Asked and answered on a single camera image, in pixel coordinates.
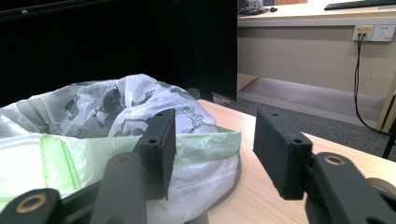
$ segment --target power outlet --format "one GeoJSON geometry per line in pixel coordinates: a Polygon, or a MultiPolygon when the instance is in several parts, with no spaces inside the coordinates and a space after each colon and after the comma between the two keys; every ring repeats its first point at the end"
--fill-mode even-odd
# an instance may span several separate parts
{"type": "Polygon", "coordinates": [[[366,34],[363,41],[370,41],[372,38],[374,26],[373,25],[357,25],[353,32],[352,40],[359,40],[359,34],[366,34]]]}
{"type": "Polygon", "coordinates": [[[372,41],[390,42],[395,33],[396,25],[376,25],[372,35],[372,41]]]}

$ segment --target light wood tabletop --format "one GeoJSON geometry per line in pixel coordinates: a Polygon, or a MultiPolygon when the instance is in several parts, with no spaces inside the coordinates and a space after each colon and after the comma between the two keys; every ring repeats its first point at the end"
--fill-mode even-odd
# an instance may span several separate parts
{"type": "MultiPolygon", "coordinates": [[[[255,117],[208,101],[199,102],[217,120],[219,126],[242,132],[241,179],[231,196],[208,212],[209,223],[308,223],[304,210],[305,200],[284,201],[253,153],[255,117]]],[[[305,135],[313,142],[314,153],[327,151],[343,155],[352,160],[366,178],[380,178],[396,186],[396,162],[310,134],[305,135]]]]}

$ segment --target black keyboard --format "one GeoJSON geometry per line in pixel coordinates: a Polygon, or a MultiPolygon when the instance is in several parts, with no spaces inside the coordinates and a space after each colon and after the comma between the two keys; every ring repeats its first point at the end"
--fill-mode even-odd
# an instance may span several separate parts
{"type": "Polygon", "coordinates": [[[396,5],[396,0],[367,0],[357,2],[344,2],[344,3],[332,3],[327,5],[325,10],[336,10],[356,7],[382,7],[396,5]]]}

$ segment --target gray carpet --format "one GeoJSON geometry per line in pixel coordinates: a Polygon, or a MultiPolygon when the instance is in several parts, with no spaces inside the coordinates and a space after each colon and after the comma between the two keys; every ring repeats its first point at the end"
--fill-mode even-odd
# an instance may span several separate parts
{"type": "MultiPolygon", "coordinates": [[[[258,108],[271,110],[283,116],[303,133],[309,133],[347,147],[353,147],[378,157],[382,156],[389,139],[387,135],[374,133],[363,126],[334,119],[325,119],[240,98],[235,103],[228,105],[228,107],[252,116],[256,116],[258,108]]],[[[390,152],[389,160],[396,161],[396,148],[390,152]]]]}

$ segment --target black object on desk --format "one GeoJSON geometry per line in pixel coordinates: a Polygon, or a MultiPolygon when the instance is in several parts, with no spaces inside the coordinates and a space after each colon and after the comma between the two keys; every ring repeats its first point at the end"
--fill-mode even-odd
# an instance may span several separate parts
{"type": "Polygon", "coordinates": [[[56,9],[34,11],[50,0],[10,1],[0,1],[0,107],[140,73],[236,100],[235,2],[53,0],[56,9]]]}
{"type": "Polygon", "coordinates": [[[168,197],[175,127],[174,109],[158,113],[133,151],[108,161],[101,181],[62,200],[55,189],[28,191],[6,206],[0,223],[146,223],[146,200],[168,197]]]}
{"type": "Polygon", "coordinates": [[[278,114],[258,111],[253,151],[283,199],[307,193],[310,223],[396,223],[395,195],[376,190],[341,155],[312,154],[312,142],[278,114]]]}
{"type": "Polygon", "coordinates": [[[365,0],[356,2],[342,2],[342,3],[331,3],[327,5],[325,10],[336,10],[336,9],[348,9],[348,8],[359,8],[359,7],[382,7],[396,5],[396,0],[365,0]]]}

